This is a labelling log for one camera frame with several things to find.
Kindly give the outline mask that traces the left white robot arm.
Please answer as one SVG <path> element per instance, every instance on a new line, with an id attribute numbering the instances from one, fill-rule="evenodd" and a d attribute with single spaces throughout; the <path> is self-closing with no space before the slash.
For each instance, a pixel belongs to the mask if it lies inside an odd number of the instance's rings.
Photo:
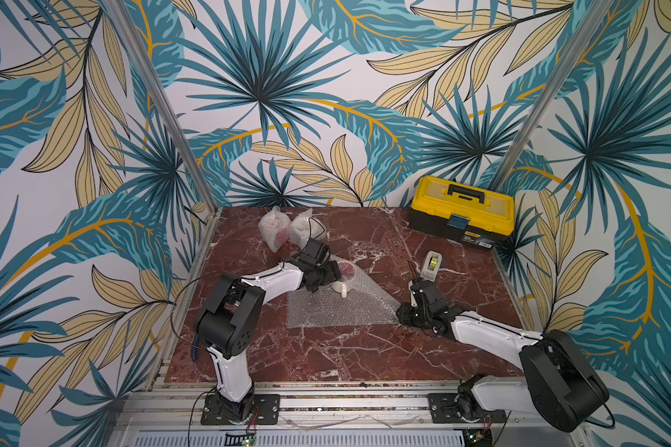
<path id="1" fill-rule="evenodd" d="M 330 247 L 311 238 L 294 256 L 265 271 L 219 276 L 195 318 L 194 331 L 206 346 L 222 400 L 244 404 L 253 395 L 246 350 L 263 305 L 289 292 L 317 292 L 342 279 Z"/>

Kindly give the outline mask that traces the clear bubble wrap sheet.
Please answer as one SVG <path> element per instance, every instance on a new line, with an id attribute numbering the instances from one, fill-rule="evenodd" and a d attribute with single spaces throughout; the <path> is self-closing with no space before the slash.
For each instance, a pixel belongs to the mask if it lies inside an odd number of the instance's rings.
<path id="1" fill-rule="evenodd" d="M 400 302 L 396 298 L 380 287 L 365 270 L 356 266 L 356 278 L 347 298 L 342 298 L 331 285 L 317 292 L 304 289 L 289 292 L 286 327 L 397 325 L 398 307 Z"/>
<path id="2" fill-rule="evenodd" d="M 277 253 L 290 240 L 291 225 L 290 217 L 278 206 L 261 218 L 258 224 L 259 232 L 270 251 Z"/>
<path id="3" fill-rule="evenodd" d="M 298 214 L 289 227 L 290 242 L 299 249 L 303 249 L 312 238 L 321 240 L 325 233 L 325 226 L 313 216 L 313 209 Z"/>

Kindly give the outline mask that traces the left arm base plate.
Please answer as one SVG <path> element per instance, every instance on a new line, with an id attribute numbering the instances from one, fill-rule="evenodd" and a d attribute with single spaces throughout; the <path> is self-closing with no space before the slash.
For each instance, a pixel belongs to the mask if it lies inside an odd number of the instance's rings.
<path id="1" fill-rule="evenodd" d="M 219 393 L 205 398 L 201 414 L 203 426 L 246 425 L 260 426 L 278 424 L 281 410 L 281 396 L 277 394 L 246 395 L 241 402 L 232 402 Z"/>

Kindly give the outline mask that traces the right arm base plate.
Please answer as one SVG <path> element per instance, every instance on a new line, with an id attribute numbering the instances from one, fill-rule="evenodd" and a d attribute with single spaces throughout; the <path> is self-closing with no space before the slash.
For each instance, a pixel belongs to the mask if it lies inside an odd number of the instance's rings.
<path id="1" fill-rule="evenodd" d="M 487 411 L 474 397 L 460 393 L 431 393 L 428 408 L 434 424 L 504 423 L 505 411 Z"/>

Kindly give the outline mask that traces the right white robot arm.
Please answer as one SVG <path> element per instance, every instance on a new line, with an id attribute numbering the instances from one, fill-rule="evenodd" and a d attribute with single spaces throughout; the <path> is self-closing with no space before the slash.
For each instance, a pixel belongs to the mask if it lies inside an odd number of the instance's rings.
<path id="1" fill-rule="evenodd" d="M 449 307 L 432 281 L 417 278 L 411 301 L 396 311 L 400 324 L 480 348 L 518 368 L 518 377 L 477 374 L 461 383 L 450 409 L 480 422 L 498 411 L 540 415 L 570 433 L 609 400 L 609 389 L 572 338 L 564 332 L 525 331 Z"/>

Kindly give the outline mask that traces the white mug red inside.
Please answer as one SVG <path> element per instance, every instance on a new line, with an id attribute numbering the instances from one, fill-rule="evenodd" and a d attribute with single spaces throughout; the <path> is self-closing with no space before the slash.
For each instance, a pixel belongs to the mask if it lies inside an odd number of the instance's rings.
<path id="1" fill-rule="evenodd" d="M 347 298 L 356 278 L 356 266 L 348 261 L 338 261 L 340 279 L 331 284 L 332 289 L 342 298 Z"/>

